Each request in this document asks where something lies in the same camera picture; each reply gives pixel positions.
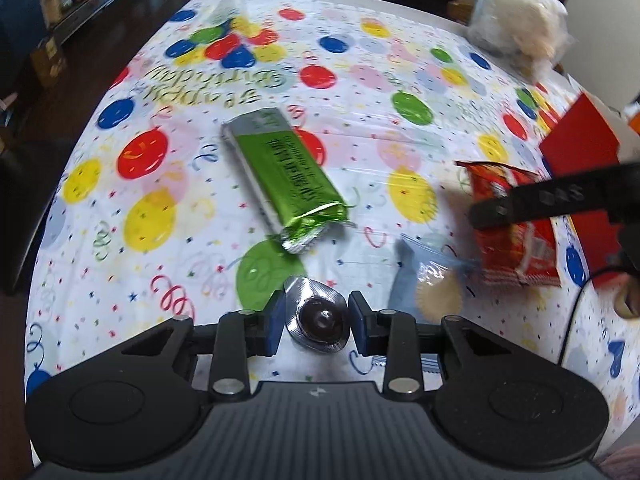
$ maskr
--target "green balloon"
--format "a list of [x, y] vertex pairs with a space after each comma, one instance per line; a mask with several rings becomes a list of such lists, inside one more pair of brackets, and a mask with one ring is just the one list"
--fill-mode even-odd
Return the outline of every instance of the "green balloon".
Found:
[[242, 308], [264, 309], [275, 290], [289, 276], [306, 276], [296, 254], [287, 253], [274, 240], [263, 240], [249, 249], [238, 266], [236, 292]]
[[433, 123], [433, 112], [415, 95], [406, 92], [396, 92], [391, 96], [396, 112], [407, 121], [419, 126], [426, 126]]
[[443, 63], [453, 63], [453, 59], [446, 50], [441, 48], [432, 48], [431, 54], [435, 59], [439, 59]]
[[222, 37], [222, 27], [209, 27], [196, 30], [189, 38], [193, 43], [213, 43]]
[[538, 108], [538, 103], [535, 102], [530, 92], [525, 88], [518, 88], [516, 90], [516, 95], [518, 99], [520, 99], [524, 104], [526, 104], [532, 110], [536, 110]]

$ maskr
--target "tablecloth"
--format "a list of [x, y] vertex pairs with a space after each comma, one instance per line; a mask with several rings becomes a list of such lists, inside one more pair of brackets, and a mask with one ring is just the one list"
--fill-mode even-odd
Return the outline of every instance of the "tablecloth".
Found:
[[[360, 290], [385, 308], [400, 233], [478, 257], [470, 187], [454, 160], [546, 175], [537, 145], [575, 95], [517, 82], [460, 36], [372, 0], [192, 0], [105, 94], [66, 166], [34, 269], [26, 325], [29, 395], [174, 313], [197, 324], [261, 308], [292, 274]], [[225, 13], [239, 10], [231, 22]], [[345, 197], [355, 228], [300, 256], [268, 239], [220, 124], [277, 106]], [[556, 361], [585, 279], [567, 218], [553, 220], [561, 287], [493, 287], [462, 315]], [[565, 365], [610, 405], [605, 449], [638, 414], [638, 325], [588, 287]], [[297, 346], [251, 358], [260, 380], [382, 380], [380, 360]], [[207, 370], [201, 359], [196, 381]], [[426, 374], [437, 387], [437, 374]]]

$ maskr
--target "black cable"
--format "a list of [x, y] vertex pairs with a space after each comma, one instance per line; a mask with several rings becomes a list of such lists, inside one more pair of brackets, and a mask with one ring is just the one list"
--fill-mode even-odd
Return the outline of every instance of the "black cable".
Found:
[[607, 266], [607, 267], [602, 267], [601, 269], [596, 270], [593, 274], [591, 274], [585, 281], [584, 283], [580, 286], [580, 290], [578, 290], [578, 294], [575, 297], [575, 301], [574, 301], [574, 306], [571, 307], [571, 314], [569, 315], [569, 323], [566, 327], [566, 332], [564, 332], [564, 340], [562, 341], [562, 346], [560, 348], [560, 355], [558, 357], [558, 365], [562, 366], [562, 361], [564, 360], [564, 354], [566, 352], [566, 345], [569, 341], [569, 334], [571, 333], [571, 328], [572, 325], [574, 324], [574, 320], [575, 320], [575, 313], [578, 310], [578, 305], [580, 303], [580, 298], [582, 297], [582, 293], [584, 292], [584, 289], [586, 288], [587, 284], [589, 282], [592, 282], [593, 280], [595, 280], [598, 276], [602, 276], [603, 274], [608, 274], [610, 272], [624, 272], [625, 274], [628, 274], [629, 276], [635, 276], [637, 277], [638, 274], [636, 273], [636, 271], [634, 269], [631, 269], [629, 267], [625, 267], [625, 266]]

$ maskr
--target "screw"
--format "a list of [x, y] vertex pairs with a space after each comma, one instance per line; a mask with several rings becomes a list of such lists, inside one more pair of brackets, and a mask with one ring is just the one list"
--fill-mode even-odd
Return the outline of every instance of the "screw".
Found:
[[213, 383], [213, 390], [222, 395], [235, 395], [244, 390], [244, 384], [238, 379], [218, 379]]
[[389, 381], [389, 389], [396, 394], [412, 394], [420, 389], [420, 383], [411, 377], [397, 377]]

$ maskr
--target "red snack package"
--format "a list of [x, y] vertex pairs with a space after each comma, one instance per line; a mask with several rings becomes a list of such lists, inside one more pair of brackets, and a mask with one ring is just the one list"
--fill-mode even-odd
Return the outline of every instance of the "red snack package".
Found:
[[[537, 175], [493, 162], [456, 162], [466, 168], [474, 202], [506, 195], [514, 186], [533, 184]], [[489, 284], [560, 286], [556, 237], [548, 218], [475, 231], [482, 251], [484, 280]]]

